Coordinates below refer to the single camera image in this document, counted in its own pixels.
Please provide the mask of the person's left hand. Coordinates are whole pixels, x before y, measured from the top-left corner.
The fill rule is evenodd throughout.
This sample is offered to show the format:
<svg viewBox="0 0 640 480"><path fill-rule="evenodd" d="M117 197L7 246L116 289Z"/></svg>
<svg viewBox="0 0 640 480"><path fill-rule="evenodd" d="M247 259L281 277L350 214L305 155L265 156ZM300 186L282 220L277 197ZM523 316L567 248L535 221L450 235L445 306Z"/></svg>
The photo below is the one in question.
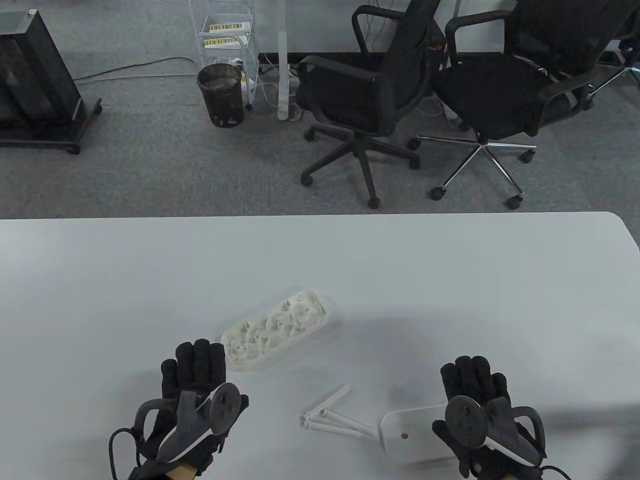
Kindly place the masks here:
<svg viewBox="0 0 640 480"><path fill-rule="evenodd" d="M181 343L160 369L162 396L138 407L130 430L135 455L144 462L137 462L129 478L173 479L185 469L194 479L222 452L249 396L227 381L221 343Z"/></svg>

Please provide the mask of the person's right hand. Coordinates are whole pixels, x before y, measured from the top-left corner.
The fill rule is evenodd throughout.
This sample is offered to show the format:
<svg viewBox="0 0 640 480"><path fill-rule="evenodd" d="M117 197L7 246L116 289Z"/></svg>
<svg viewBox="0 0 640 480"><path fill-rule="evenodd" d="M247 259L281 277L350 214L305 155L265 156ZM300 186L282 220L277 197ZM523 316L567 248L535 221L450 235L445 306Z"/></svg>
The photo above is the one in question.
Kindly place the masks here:
<svg viewBox="0 0 640 480"><path fill-rule="evenodd" d="M463 395L485 406L496 398L510 400L505 375L492 373L489 361L483 356L460 356L454 363L446 363L440 370L448 400ZM478 480L541 480L542 471L527 467L499 451L483 447L468 449L457 442L444 420L432 423L432 432L450 448L458 459L458 470L463 478Z"/></svg>

